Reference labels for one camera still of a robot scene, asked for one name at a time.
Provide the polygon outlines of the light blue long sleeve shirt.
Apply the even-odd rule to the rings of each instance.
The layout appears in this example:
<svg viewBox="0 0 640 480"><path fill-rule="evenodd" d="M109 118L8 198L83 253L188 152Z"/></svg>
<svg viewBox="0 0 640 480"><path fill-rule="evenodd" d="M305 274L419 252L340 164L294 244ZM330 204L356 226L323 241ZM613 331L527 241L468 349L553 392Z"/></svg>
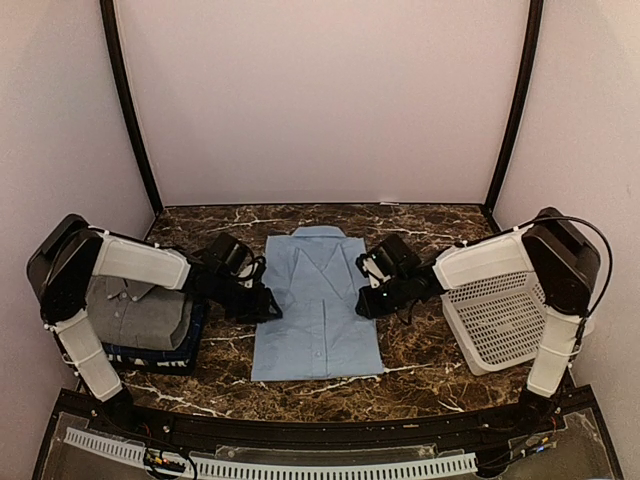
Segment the light blue long sleeve shirt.
<svg viewBox="0 0 640 480"><path fill-rule="evenodd" d="M376 322L356 313L368 282L356 267L365 242L334 226L266 240L263 280L282 318L256 327L253 382L365 377L384 372Z"/></svg>

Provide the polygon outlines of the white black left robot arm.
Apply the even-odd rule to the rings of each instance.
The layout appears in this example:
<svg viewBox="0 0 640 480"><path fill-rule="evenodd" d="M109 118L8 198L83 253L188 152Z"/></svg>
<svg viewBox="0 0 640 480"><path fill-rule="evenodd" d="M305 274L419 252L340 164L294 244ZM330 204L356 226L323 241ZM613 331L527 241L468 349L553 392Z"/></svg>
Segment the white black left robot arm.
<svg viewBox="0 0 640 480"><path fill-rule="evenodd" d="M43 323L92 396L105 403L101 417L120 436L134 435L141 415L119 398L126 389L90 323L91 280L107 276L181 292L219 304L239 323L257 324L282 316L262 281L265 271L265 258L227 233L186 254L100 229L77 214L60 221L26 267Z"/></svg>

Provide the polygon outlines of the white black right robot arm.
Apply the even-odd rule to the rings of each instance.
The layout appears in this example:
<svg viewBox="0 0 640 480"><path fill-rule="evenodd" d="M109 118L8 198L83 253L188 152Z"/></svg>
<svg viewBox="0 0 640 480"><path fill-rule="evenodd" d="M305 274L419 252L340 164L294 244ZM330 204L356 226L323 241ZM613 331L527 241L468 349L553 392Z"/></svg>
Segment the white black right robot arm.
<svg viewBox="0 0 640 480"><path fill-rule="evenodd" d="M531 362L525 389L533 395L510 413L511 426L530 434L547 420L544 398L558 390L601 300L593 294L601 257L581 233L584 223L547 207L520 226L458 242L429 260L392 234L356 260L369 283L355 310L378 319L439 297L474 375Z"/></svg>

